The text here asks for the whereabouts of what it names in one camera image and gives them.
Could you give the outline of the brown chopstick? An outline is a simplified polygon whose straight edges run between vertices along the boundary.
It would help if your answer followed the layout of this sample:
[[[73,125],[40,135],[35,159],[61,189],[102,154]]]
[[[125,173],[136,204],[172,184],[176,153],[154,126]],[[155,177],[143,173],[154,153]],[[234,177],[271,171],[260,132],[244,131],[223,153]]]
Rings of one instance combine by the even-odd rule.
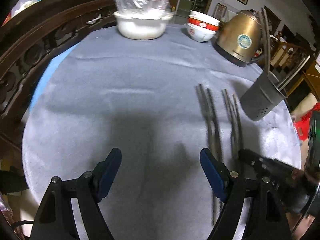
[[[234,122],[234,115],[232,112],[232,106],[231,102],[228,96],[227,89],[222,90],[223,99],[225,102],[227,117],[229,119],[229,122],[231,124],[231,152],[233,156],[233,160],[238,159],[238,152],[237,152],[237,140],[236,140],[236,130],[235,130],[235,122]]]
[[[234,106],[235,106],[235,111],[236,111],[236,123],[237,123],[237,126],[238,126],[239,148],[242,149],[242,148],[244,148],[243,130],[242,130],[240,112],[239,112],[239,107],[238,107],[238,101],[237,101],[237,98],[236,98],[235,94],[233,94],[233,101],[234,101]]]

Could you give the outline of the dark wooden chopstick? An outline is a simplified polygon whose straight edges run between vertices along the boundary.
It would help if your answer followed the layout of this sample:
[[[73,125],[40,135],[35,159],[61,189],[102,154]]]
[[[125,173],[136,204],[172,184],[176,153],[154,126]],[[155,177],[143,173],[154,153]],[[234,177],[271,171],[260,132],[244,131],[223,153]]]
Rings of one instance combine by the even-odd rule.
[[[261,25],[261,32],[263,35],[263,46],[264,46],[264,72],[266,75],[269,75],[270,72],[270,63],[271,63],[271,40],[269,35],[269,29],[268,29],[268,19],[267,19],[267,13],[264,8],[261,8],[261,10],[258,12],[260,25]]]

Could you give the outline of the red plastic stool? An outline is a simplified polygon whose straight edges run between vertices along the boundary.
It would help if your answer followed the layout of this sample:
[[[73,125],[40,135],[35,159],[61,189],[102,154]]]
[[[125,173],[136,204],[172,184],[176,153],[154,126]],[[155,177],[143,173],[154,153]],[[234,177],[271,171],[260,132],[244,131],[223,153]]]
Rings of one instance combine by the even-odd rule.
[[[298,134],[299,140],[305,141],[308,138],[309,128],[310,128],[310,118],[313,112],[319,112],[320,103],[316,103],[313,108],[308,111],[304,116],[301,117],[299,121],[293,123],[295,130]]]

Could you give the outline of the dark grey utensil holder cup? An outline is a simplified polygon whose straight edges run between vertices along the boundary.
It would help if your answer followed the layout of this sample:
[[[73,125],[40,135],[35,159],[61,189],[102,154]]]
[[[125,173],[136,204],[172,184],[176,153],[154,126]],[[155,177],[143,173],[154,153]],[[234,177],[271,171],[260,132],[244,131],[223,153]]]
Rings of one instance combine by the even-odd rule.
[[[276,86],[278,79],[272,74],[262,72],[251,87],[240,98],[240,105],[245,114],[253,121],[266,116],[281,101],[287,98],[285,89]]]

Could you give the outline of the grey table cloth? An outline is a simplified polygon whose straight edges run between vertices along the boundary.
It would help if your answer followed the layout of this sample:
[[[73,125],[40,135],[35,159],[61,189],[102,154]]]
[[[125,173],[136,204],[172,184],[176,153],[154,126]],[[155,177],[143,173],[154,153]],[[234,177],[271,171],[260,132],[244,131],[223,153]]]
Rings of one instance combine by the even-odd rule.
[[[112,148],[122,162],[100,209],[115,239],[206,239],[212,191],[200,165],[207,126],[196,86],[212,91],[223,162],[236,166],[222,91],[241,97],[260,76],[172,24],[155,39],[116,27],[90,33],[53,59],[23,133],[23,168],[39,202],[53,176],[78,178]]]

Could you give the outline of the gold electric kettle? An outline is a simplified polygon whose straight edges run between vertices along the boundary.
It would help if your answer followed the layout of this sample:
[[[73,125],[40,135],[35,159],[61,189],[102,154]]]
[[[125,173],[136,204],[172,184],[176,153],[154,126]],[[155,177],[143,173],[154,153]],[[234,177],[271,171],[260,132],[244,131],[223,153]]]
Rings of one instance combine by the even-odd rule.
[[[213,47],[231,63],[245,67],[263,58],[255,53],[261,46],[263,31],[258,12],[240,10],[217,35]]]

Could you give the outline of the dark carved wooden chair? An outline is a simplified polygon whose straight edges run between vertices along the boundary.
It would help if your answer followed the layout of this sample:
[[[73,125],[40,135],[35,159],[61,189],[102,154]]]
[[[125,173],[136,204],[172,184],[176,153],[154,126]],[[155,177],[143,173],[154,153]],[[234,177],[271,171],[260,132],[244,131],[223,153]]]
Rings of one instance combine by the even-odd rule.
[[[115,23],[114,0],[41,0],[1,27],[1,151],[21,151],[22,118],[49,61]]]

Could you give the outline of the white red ceramic bowl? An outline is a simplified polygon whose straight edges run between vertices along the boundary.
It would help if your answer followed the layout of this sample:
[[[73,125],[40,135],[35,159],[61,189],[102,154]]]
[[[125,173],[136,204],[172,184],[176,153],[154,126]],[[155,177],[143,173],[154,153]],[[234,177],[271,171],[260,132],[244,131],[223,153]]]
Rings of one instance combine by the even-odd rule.
[[[191,10],[186,23],[187,32],[197,42],[211,40],[219,29],[220,21],[207,14]]]

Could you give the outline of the white plastic basin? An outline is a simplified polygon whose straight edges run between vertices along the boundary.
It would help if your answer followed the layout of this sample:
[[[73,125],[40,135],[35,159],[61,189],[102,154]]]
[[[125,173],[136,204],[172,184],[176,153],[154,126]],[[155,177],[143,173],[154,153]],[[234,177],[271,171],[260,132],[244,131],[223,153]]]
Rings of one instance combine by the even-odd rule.
[[[117,27],[121,35],[132,40],[153,40],[162,36],[168,23],[173,18],[172,12],[164,12],[164,15],[155,16],[113,13]]]

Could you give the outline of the clear plastic bag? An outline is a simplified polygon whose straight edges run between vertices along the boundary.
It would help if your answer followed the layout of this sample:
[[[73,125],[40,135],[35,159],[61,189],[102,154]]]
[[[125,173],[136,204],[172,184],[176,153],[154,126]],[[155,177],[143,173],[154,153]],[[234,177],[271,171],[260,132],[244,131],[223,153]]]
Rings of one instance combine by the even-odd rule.
[[[117,10],[121,13],[142,14],[151,9],[167,10],[169,0],[114,0]]]

